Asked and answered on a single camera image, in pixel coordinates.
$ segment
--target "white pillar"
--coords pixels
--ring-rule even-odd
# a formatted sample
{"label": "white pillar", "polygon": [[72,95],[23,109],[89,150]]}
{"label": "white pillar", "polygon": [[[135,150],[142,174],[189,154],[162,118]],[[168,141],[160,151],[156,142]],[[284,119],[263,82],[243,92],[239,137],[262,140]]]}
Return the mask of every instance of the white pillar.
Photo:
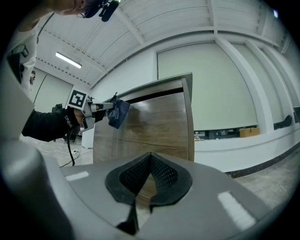
{"label": "white pillar", "polygon": [[270,75],[274,83],[276,91],[279,95],[279,100],[281,102],[284,117],[286,117],[287,115],[291,115],[292,124],[294,124],[295,119],[294,119],[293,102],[289,90],[287,88],[287,85],[284,82],[283,78],[281,77],[279,71],[271,63],[269,58],[256,45],[254,45],[252,41],[247,40],[245,44],[249,48],[249,50],[258,58],[258,60],[264,66],[264,68],[267,70],[268,74]]}
{"label": "white pillar", "polygon": [[280,49],[280,53],[281,54],[285,54],[286,51],[289,49],[290,45],[292,43],[292,36],[289,32],[287,32],[285,34],[285,39],[281,45],[281,47],[279,48]]}
{"label": "white pillar", "polygon": [[214,34],[218,33],[218,18],[217,18],[217,7],[215,0],[207,0],[208,11],[210,14],[210,23],[214,27]]}
{"label": "white pillar", "polygon": [[264,46],[262,49],[278,68],[291,94],[293,106],[300,105],[300,80],[289,62],[276,49]]}
{"label": "white pillar", "polygon": [[158,53],[155,49],[152,50],[153,54],[153,75],[152,75],[152,81],[158,80]]}
{"label": "white pillar", "polygon": [[263,90],[263,86],[254,70],[251,68],[247,60],[241,55],[241,53],[227,40],[216,37],[215,41],[216,44],[218,44],[219,47],[221,47],[222,50],[232,60],[245,80],[253,100],[260,132],[265,134],[274,131],[271,108],[266,93]]}

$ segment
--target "wooden panel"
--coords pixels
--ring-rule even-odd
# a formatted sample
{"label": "wooden panel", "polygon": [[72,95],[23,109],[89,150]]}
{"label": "wooden panel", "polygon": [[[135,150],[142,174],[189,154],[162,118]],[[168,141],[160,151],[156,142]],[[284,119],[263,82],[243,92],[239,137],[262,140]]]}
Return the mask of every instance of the wooden panel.
{"label": "wooden panel", "polygon": [[150,197],[147,197],[143,194],[138,194],[135,198],[135,205],[140,208],[146,208],[149,209],[150,208]]}
{"label": "wooden panel", "polygon": [[[188,160],[188,133],[183,92],[133,103],[119,130],[108,126],[107,118],[96,124],[94,163],[145,152],[157,152]],[[155,194],[155,182],[150,176],[140,191],[140,198],[148,204],[147,198]]]}
{"label": "wooden panel", "polygon": [[182,88],[182,82],[181,79],[178,79],[175,81],[163,82],[158,85],[150,86],[145,89],[141,89],[139,91],[129,93],[123,97],[120,97],[120,99],[122,99],[123,101],[129,101],[132,99],[144,97],[154,93],[165,92],[165,91],[170,91],[170,90],[180,89],[180,88]]}
{"label": "wooden panel", "polygon": [[118,130],[108,125],[108,118],[95,124],[93,162],[102,163],[117,159]]}
{"label": "wooden panel", "polygon": [[188,160],[194,161],[195,156],[195,138],[194,138],[194,122],[192,114],[192,90],[188,89],[188,83],[185,78],[182,78],[183,94],[187,111],[187,128],[188,128]]}
{"label": "wooden panel", "polygon": [[172,76],[172,77],[166,77],[164,79],[160,79],[160,80],[157,80],[157,81],[153,81],[153,82],[149,82],[149,83],[146,83],[146,84],[143,84],[141,86],[138,86],[136,88],[133,88],[133,89],[130,89],[128,91],[125,91],[121,94],[118,94],[118,98],[123,98],[124,96],[127,96],[131,93],[134,93],[134,92],[138,92],[138,91],[141,91],[141,90],[144,90],[144,89],[148,89],[150,87],[159,87],[160,84],[163,84],[163,83],[166,83],[166,82],[172,82],[172,81],[177,81],[177,80],[181,80],[181,78],[186,78],[188,79],[188,86],[189,88],[192,90],[193,88],[193,74],[192,73],[185,73],[185,74],[179,74],[179,75],[175,75],[175,76]]}
{"label": "wooden panel", "polygon": [[[144,152],[157,149],[165,154],[188,159],[188,121],[185,109],[183,93],[134,103],[119,130],[118,139],[123,141],[122,145],[130,144]],[[132,149],[132,154],[140,153],[138,149]]]}

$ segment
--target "fluorescent light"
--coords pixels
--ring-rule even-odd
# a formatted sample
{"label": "fluorescent light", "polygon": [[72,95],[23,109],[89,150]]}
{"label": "fluorescent light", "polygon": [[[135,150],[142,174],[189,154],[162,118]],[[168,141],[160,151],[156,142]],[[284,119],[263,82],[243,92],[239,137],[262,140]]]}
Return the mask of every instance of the fluorescent light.
{"label": "fluorescent light", "polygon": [[274,17],[278,18],[278,12],[276,10],[273,11],[274,11]]}
{"label": "fluorescent light", "polygon": [[68,57],[66,57],[66,56],[64,56],[64,55],[62,55],[62,54],[59,53],[59,52],[56,52],[56,57],[59,57],[60,59],[63,59],[64,61],[66,61],[66,62],[68,62],[68,63],[74,65],[74,66],[77,67],[77,68],[81,68],[81,67],[82,67],[82,65],[78,64],[77,62],[74,62],[72,59],[70,59],[70,58],[68,58]]}

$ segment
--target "white wall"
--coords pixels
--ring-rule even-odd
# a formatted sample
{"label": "white wall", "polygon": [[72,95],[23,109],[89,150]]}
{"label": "white wall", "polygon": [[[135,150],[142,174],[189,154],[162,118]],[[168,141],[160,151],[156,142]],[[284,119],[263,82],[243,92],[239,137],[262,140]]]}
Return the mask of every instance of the white wall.
{"label": "white wall", "polygon": [[62,106],[65,107],[72,87],[67,82],[47,75],[34,102],[35,110],[50,113],[56,104],[62,103]]}
{"label": "white wall", "polygon": [[157,54],[151,48],[130,58],[102,79],[90,95],[95,101],[105,101],[116,92],[127,90],[157,80]]}
{"label": "white wall", "polygon": [[82,91],[85,91],[87,93],[90,92],[90,85],[84,83],[83,81],[80,81],[78,79],[75,79],[74,77],[70,76],[69,74],[63,73],[62,71],[56,69],[56,68],[49,68],[48,64],[41,62],[37,60],[35,68],[48,73],[58,79],[62,79],[63,81],[74,85],[77,89],[81,89]]}
{"label": "white wall", "polygon": [[[253,40],[249,37],[242,36],[242,35],[218,33],[218,36],[223,37],[229,42],[241,43],[241,44],[250,40],[256,47],[260,49],[264,48],[265,46],[265,43],[263,42]],[[135,81],[133,86],[125,86],[125,89],[119,91],[119,93],[122,93],[138,85],[145,84],[146,81],[143,81],[145,78],[147,78],[148,82],[150,82],[149,75],[156,80],[157,69],[155,69],[155,67],[157,64],[156,64],[155,53],[157,52],[160,53],[166,50],[171,50],[185,45],[194,45],[201,42],[205,42],[205,43],[213,42],[214,39],[215,39],[214,34],[201,33],[201,34],[180,36],[180,37],[172,38],[167,41],[163,41],[157,45],[152,46],[150,49],[147,50],[148,52],[151,52],[152,50],[153,51],[152,54],[144,55],[143,52],[139,53],[139,56],[135,55],[132,58],[128,59],[128,62],[118,66],[116,70],[114,70],[115,75],[113,75],[113,72],[111,72],[111,74],[105,78],[105,79],[110,79],[112,82],[106,81],[105,84],[101,84],[100,82],[97,88],[94,88],[92,92],[98,94],[98,98],[100,100],[106,100],[116,92],[114,90],[115,88],[120,88],[118,86],[119,80],[121,82],[121,86],[124,86],[124,79],[122,78],[122,76],[127,76],[126,77],[127,81],[128,81],[128,77],[133,78],[134,76],[133,79]],[[285,57],[290,62],[291,59],[295,58],[295,56],[293,57],[285,56]],[[268,60],[272,62],[271,63],[272,67],[276,68],[275,72],[278,72],[276,65],[273,63],[273,60],[269,57]],[[151,70],[150,68],[147,69],[145,67],[144,64],[145,62],[148,64],[148,66],[150,66]],[[140,69],[143,69],[143,72],[139,72],[138,74],[141,77],[136,78],[137,74],[135,73],[135,71],[139,71]],[[282,154],[283,152],[290,149],[299,141],[300,141],[300,126],[299,124],[296,124],[283,129],[278,129],[268,134],[261,134],[255,137],[249,137],[243,139],[236,138],[236,139],[209,140],[203,142],[195,142],[195,162],[215,167],[223,172],[245,169],[263,163],[265,161],[268,161]]]}
{"label": "white wall", "polygon": [[193,73],[194,130],[256,125],[247,85],[227,54],[215,43],[189,45],[158,54],[158,77]]}
{"label": "white wall", "polygon": [[222,172],[246,169],[271,160],[300,142],[300,125],[269,134],[195,142],[195,162]]}

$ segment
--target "gray floor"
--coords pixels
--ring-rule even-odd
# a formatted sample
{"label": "gray floor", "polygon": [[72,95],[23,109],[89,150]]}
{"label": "gray floor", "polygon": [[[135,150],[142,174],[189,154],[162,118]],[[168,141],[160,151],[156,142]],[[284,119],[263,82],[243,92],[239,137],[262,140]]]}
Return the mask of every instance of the gray floor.
{"label": "gray floor", "polygon": [[299,176],[300,148],[269,168],[235,180],[273,209],[292,196]]}
{"label": "gray floor", "polygon": [[[39,149],[43,155],[54,157],[60,166],[63,166],[64,164],[71,161],[71,157],[68,152],[68,145],[62,138],[57,139],[56,142],[43,142],[31,137],[21,136],[20,140],[22,142],[33,145],[34,147]],[[85,149],[84,147],[82,147],[80,138],[77,138],[75,142],[71,141],[70,148],[71,150],[76,150],[80,152],[79,158],[75,160],[76,165],[85,165],[93,163],[93,149]]]}
{"label": "gray floor", "polygon": [[[43,142],[30,137],[21,136],[20,140],[35,146],[43,155],[53,156],[60,166],[71,161],[67,144],[65,144],[63,139],[57,139],[56,142]],[[80,138],[77,138],[75,143],[71,142],[70,145],[72,150],[80,152],[79,158],[75,160],[76,165],[93,163],[93,150],[83,148]],[[284,160],[265,170],[235,180],[256,194],[273,209],[292,196],[298,183],[299,175],[300,148]],[[138,213],[139,226],[141,227],[150,217],[150,211],[149,209],[139,206],[137,206],[136,210]]]}

